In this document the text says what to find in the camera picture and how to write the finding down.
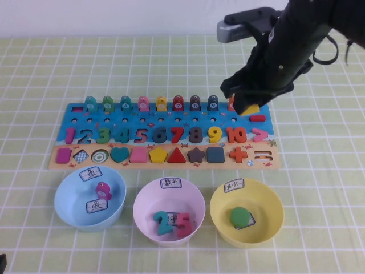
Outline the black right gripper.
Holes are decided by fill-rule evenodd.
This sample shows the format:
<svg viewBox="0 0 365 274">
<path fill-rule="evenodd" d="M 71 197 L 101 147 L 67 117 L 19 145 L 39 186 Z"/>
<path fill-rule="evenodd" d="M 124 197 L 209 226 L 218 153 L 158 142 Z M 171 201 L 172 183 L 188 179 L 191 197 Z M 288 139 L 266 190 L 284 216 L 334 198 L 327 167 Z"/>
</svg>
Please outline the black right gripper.
<svg viewBox="0 0 365 274">
<path fill-rule="evenodd" d="M 262 107 L 269 97 L 292 91 L 294 80 L 329 31 L 328 23 L 310 13 L 284 11 L 261 42 L 264 48 L 249 64 L 248 73 L 237 72 L 223 80 L 224 97 L 234 95 L 234 109 L 243 114 L 251 106 Z"/>
</svg>

